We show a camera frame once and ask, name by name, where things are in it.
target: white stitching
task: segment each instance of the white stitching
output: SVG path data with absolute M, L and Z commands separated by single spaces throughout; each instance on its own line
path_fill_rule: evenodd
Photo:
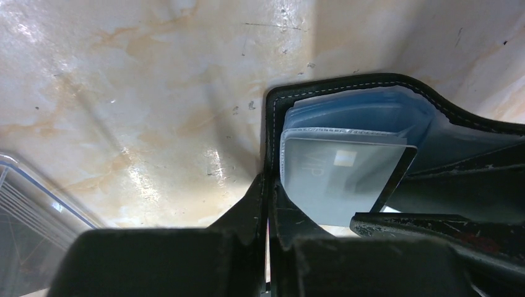
M 467 121 L 475 126 L 479 126 L 479 127 L 483 127 L 485 129 L 488 129 L 490 131 L 493 131 L 493 132 L 496 132 L 494 129 L 490 128 L 490 127 L 487 127 L 487 126 L 484 126 L 484 125 L 481 125 L 479 123 L 475 123 L 475 122 L 472 122 L 468 119 L 465 119 L 465 118 L 462 118 L 461 116 L 458 116 L 457 114 L 453 113 L 452 111 L 446 109 L 445 107 L 441 106 L 438 102 L 434 101 L 432 98 L 430 98 L 429 95 L 427 95 L 425 92 L 423 92 L 421 89 L 419 89 L 418 87 L 415 87 L 411 84 L 408 84 L 406 82 L 398 82 L 398 81 L 394 81 L 394 82 L 368 82 L 368 83 L 365 83 L 365 84 L 355 84 L 355 85 L 347 85 L 346 87 L 341 87 L 341 88 L 353 88 L 353 87 L 358 87 L 358 86 L 362 86 L 362 85 L 376 85 L 376 84 L 398 84 L 398 85 L 404 85 L 404 86 L 408 86 L 412 89 L 415 89 L 415 90 L 418 90 L 420 92 L 420 95 L 422 95 L 423 97 L 425 97 L 427 100 L 429 100 L 430 102 L 434 103 L 435 105 L 437 105 L 437 107 L 441 108 L 442 110 L 445 110 L 451 114 L 453 114 L 455 117 L 459 118 L 459 119 L 462 119 L 463 121 Z M 331 90 L 337 90 L 338 88 L 334 88 L 334 89 L 331 89 L 329 88 L 328 91 L 331 91 Z M 315 92 L 318 93 L 318 92 L 326 92 L 327 90 L 316 90 Z M 275 158 L 275 155 L 276 155 L 276 104 L 277 104 L 277 101 L 279 101 L 279 99 L 284 99 L 286 98 L 285 96 L 283 97 L 279 97 L 277 98 L 275 101 L 274 101 L 274 110 L 273 110 L 273 116 L 274 116 L 274 123 L 273 123 L 273 130 L 272 130 L 272 165 L 270 166 L 270 170 L 273 172 L 274 171 L 274 161 L 273 159 Z

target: marble surface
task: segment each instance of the marble surface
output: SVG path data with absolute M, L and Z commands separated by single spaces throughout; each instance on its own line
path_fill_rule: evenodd
M 399 72 L 525 123 L 525 2 L 0 0 L 0 150 L 101 225 L 207 226 L 270 88 Z

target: marble floor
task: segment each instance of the marble floor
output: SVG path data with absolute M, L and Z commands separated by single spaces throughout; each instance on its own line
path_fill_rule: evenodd
M 0 150 L 100 226 L 207 226 L 261 169 L 264 94 L 398 72 L 525 123 L 525 1 L 0 0 Z

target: open wallet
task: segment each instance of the open wallet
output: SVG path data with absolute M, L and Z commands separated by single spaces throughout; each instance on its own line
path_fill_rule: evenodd
M 352 169 L 360 155 L 365 156 L 363 150 L 355 149 L 355 142 L 345 148 L 341 143 L 346 145 L 349 138 L 333 135 L 330 129 L 353 133 L 349 129 L 380 127 L 376 123 L 389 116 L 384 112 L 386 105 L 377 109 L 381 116 L 370 113 L 362 118 L 362 112 L 352 113 L 350 108 L 339 107 L 352 105 L 351 100 L 359 101 L 355 106 L 368 104 L 364 93 L 375 94 L 368 96 L 369 100 L 378 95 L 401 96 L 407 98 L 401 102 L 403 106 L 422 110 L 424 116 L 413 124 L 387 132 L 398 135 L 407 127 L 424 129 L 412 136 L 405 133 L 401 151 L 399 146 L 399 152 L 390 154 L 375 150 L 373 156 L 364 157 L 373 162 Z M 385 102 L 390 104 L 392 100 L 376 103 Z M 319 111 L 316 104 L 328 106 L 331 114 L 326 117 L 328 112 Z M 293 116 L 300 113 L 306 115 L 305 120 L 297 124 L 299 120 Z M 388 118 L 382 130 L 411 116 L 407 114 Z M 324 125 L 325 119 L 317 120 L 322 116 L 329 119 L 329 128 Z M 369 124 L 359 126 L 367 119 Z M 316 134 L 305 137 L 305 131 Z M 291 142 L 286 135 L 289 133 L 299 136 L 291 136 Z M 278 292 L 276 296 L 299 291 L 338 295 L 383 289 L 393 294 L 389 296 L 524 294 L 524 136 L 525 125 L 476 116 L 421 81 L 400 74 L 356 75 L 271 90 L 266 101 L 264 179 L 269 191 L 272 292 Z M 324 148 L 327 152 L 319 153 Z M 374 174 L 387 168 L 374 163 L 384 156 L 395 160 L 389 165 L 387 178 Z M 372 172 L 356 173 L 369 168 L 367 164 L 374 168 Z M 325 183 L 324 179 L 339 182 Z M 359 190 L 360 183 L 364 190 Z M 366 204 L 359 204 L 362 193 L 374 194 L 367 196 Z M 399 213 L 381 212 L 387 206 Z M 378 239 L 334 239 L 320 225 L 346 226 L 363 238 Z M 450 265 L 431 263 L 427 258 L 439 257 L 440 253 L 425 250 L 424 244 L 428 243 L 420 240 L 451 247 L 452 253 L 437 261 Z M 396 246 L 400 242 L 423 245 L 410 253 L 403 250 L 405 246 Z M 405 262 L 398 262 L 399 257 Z M 410 261 L 420 265 L 414 267 Z M 407 269 L 414 269 L 410 276 L 406 275 L 410 274 Z M 425 273 L 439 281 L 421 279 Z M 456 282 L 450 280 L 453 275 Z M 406 278 L 413 278 L 410 285 Z

